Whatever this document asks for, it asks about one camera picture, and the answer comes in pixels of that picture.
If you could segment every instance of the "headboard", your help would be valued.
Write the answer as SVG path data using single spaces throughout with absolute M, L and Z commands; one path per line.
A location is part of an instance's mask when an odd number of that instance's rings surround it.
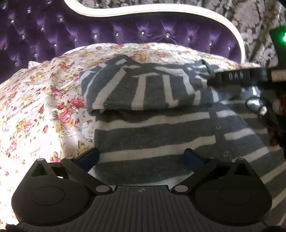
M 0 3 L 0 83 L 29 61 L 94 43 L 174 43 L 244 62 L 242 38 L 223 16 L 196 6 L 146 4 L 92 9 L 77 0 Z

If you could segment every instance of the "ribbed gray surface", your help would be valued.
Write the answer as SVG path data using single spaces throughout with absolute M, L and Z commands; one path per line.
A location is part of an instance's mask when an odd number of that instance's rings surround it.
M 20 223 L 19 227 L 27 232 L 260 232 L 265 225 L 220 225 L 202 216 L 187 196 L 174 195 L 166 186 L 119 186 L 110 195 L 97 196 L 71 222 L 54 227 Z

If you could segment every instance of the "floral bedsheet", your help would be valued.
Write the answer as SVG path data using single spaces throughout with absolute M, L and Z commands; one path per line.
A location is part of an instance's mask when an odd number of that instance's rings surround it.
M 86 112 L 79 72 L 120 54 L 144 63 L 204 59 L 229 70 L 258 66 L 163 43 L 93 44 L 41 64 L 30 62 L 0 85 L 0 229 L 18 223 L 11 198 L 37 158 L 59 162 L 93 147 L 94 118 Z

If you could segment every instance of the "purple velvet upholstery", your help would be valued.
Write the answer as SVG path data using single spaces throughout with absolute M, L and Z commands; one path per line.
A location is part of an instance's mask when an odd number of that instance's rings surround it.
M 62 0 L 6 0 L 0 3 L 0 83 L 27 68 L 30 60 L 51 60 L 79 46 L 148 42 L 179 44 L 241 61 L 234 35 L 202 16 L 163 12 L 96 18 L 75 13 Z

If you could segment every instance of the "crosshair logo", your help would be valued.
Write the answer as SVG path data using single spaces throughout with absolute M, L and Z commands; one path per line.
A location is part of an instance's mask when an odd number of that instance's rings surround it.
M 140 193 L 143 193 L 145 191 L 146 191 L 146 189 L 138 189 L 138 192 L 140 192 Z

